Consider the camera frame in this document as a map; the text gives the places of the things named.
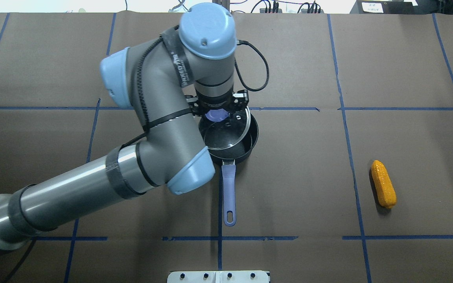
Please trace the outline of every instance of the black cable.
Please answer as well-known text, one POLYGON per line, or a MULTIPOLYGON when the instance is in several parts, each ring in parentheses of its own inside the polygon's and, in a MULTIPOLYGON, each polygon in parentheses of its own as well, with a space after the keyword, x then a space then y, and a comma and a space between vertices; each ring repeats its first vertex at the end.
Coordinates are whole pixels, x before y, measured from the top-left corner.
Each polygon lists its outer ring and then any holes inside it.
POLYGON ((261 2, 264 2, 265 3, 265 13, 267 12, 267 8, 270 9, 272 8, 272 4, 270 3, 269 0, 260 0, 258 3, 256 3, 256 5, 253 7, 253 9, 251 10, 251 13, 255 10, 256 6, 258 6, 259 3, 261 2))
POLYGON ((237 75, 239 76, 239 80, 241 81, 241 84, 249 91, 252 91, 252 92, 261 91, 263 88, 265 88, 267 86, 268 79, 270 76, 269 70, 268 70, 268 62, 265 59, 265 56, 263 56, 263 54, 259 50, 257 50, 257 48, 253 44, 249 43, 248 41, 239 40, 239 43, 237 43, 237 45, 248 45, 250 48, 253 48, 253 50, 255 50, 255 52, 261 57, 261 59, 263 60, 263 63, 265 63, 265 68, 267 70, 267 79, 265 80, 265 83, 260 88, 250 88, 249 86, 246 86, 246 83, 242 79, 241 72, 239 72, 239 66, 237 66, 237 60, 234 61, 235 70, 237 71, 237 75))
POLYGON ((309 2, 305 2, 300 6, 300 8, 298 8, 297 14, 300 13, 304 5, 307 5, 307 13, 309 12, 309 10, 311 9, 311 4, 309 2))
POLYGON ((181 6, 185 3, 186 0, 183 0, 183 1, 178 0, 178 1, 179 1, 179 4, 176 5, 176 6, 174 6, 174 7, 171 9, 171 11, 174 11, 175 9, 181 7, 181 6))
POLYGON ((311 7, 309 8, 309 10, 307 11, 307 14, 313 14, 314 12, 314 6, 316 5, 316 1, 312 2, 312 5, 311 7))
POLYGON ((145 136, 146 136, 146 133, 144 132, 144 133, 142 133, 142 134, 136 136, 135 138, 129 140, 128 142, 122 144, 122 147, 121 147, 121 148, 128 147, 129 145, 131 145, 131 144, 135 143, 136 141, 138 141, 138 140, 144 138, 145 136))
POLYGON ((302 4, 304 4, 304 3, 287 2, 287 1, 278 1, 278 2, 281 2, 281 3, 288 3, 288 4, 297 4, 297 5, 302 5, 302 4))
POLYGON ((31 241, 31 244, 29 245, 29 247, 27 247, 27 250, 26 252, 24 253, 24 255, 22 256, 22 258, 18 261, 18 263, 15 265, 15 267, 13 268, 13 270, 6 276, 5 280, 3 280, 2 283, 7 283, 14 275, 15 273, 18 271, 18 269, 20 268, 20 266, 24 263, 24 261, 27 259, 27 256, 29 256, 29 254, 31 253, 31 250, 33 249, 34 247, 34 244, 36 244, 36 238, 34 238, 32 241, 31 241))
POLYGON ((141 103, 141 108, 142 108, 142 114, 144 115, 144 119, 146 120, 146 125, 149 124, 149 117, 148 117, 148 108, 146 107, 146 102, 144 101, 144 94, 142 92, 142 64, 144 63, 144 59, 146 59, 146 56, 159 44, 163 41, 162 36, 159 37, 154 43, 152 43, 148 49, 143 53, 141 57, 141 61, 137 65, 137 93, 139 95, 139 101, 141 103))

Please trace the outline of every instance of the white bracket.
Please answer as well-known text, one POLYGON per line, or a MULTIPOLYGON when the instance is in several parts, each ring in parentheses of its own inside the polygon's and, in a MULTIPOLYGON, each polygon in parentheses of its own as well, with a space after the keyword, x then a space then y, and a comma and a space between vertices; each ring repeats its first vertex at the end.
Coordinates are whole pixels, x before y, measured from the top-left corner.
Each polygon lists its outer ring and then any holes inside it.
POLYGON ((262 270, 171 272, 167 283, 270 283, 262 270))

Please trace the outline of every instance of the white label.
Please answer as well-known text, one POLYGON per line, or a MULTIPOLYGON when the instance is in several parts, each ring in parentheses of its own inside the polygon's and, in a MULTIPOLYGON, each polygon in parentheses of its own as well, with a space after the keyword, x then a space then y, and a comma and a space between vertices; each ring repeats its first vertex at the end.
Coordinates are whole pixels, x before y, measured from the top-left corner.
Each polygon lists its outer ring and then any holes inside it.
POLYGON ((383 13, 381 3, 361 2, 361 5, 363 5, 363 11, 366 11, 368 13, 383 13))

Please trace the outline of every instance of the pot handle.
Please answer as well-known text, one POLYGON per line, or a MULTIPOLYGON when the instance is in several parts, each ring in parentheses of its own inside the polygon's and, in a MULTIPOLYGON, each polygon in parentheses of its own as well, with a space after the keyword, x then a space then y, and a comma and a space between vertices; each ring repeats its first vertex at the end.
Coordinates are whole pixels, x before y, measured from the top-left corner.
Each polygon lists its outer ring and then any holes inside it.
POLYGON ((222 165, 223 176, 223 221, 231 227, 237 221, 235 215, 235 169, 234 164, 222 165))

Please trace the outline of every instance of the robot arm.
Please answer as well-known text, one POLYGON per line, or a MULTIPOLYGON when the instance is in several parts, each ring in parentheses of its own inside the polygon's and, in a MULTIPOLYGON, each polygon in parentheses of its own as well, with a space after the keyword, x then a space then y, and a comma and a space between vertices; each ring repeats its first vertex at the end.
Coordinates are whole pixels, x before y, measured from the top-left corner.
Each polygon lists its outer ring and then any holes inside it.
POLYGON ((134 108, 146 140, 0 195, 0 251, 163 184, 179 195, 208 182, 214 166, 181 88, 195 84, 203 111, 228 109, 236 43, 232 15, 203 3, 183 15, 178 30, 104 59, 106 88, 120 107, 134 108))

